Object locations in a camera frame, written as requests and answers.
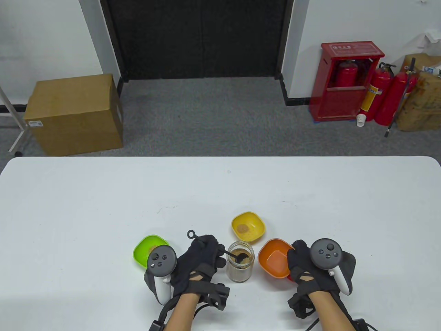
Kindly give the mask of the person's left hand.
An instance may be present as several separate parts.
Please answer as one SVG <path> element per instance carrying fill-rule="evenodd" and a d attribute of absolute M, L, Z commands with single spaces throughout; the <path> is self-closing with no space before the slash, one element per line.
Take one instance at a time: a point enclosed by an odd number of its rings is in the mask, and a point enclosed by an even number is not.
<path fill-rule="evenodd" d="M 210 283 L 219 268 L 226 265 L 222 257 L 224 246 L 213 235 L 204 235 L 194 239 L 188 250 L 177 259 L 171 275 L 173 296 L 191 293 L 190 282 L 200 277 L 202 282 Z"/>

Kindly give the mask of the person's right hand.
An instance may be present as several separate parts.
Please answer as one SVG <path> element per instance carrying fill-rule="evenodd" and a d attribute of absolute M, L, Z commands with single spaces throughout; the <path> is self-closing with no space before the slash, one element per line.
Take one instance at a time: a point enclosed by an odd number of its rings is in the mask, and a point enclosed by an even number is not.
<path fill-rule="evenodd" d="M 318 239 L 311 247 L 303 240 L 295 241 L 288 251 L 288 267 L 298 284 L 297 293 L 313 302 L 333 301 L 340 293 L 351 295 L 355 265 L 355 257 L 329 238 Z"/>

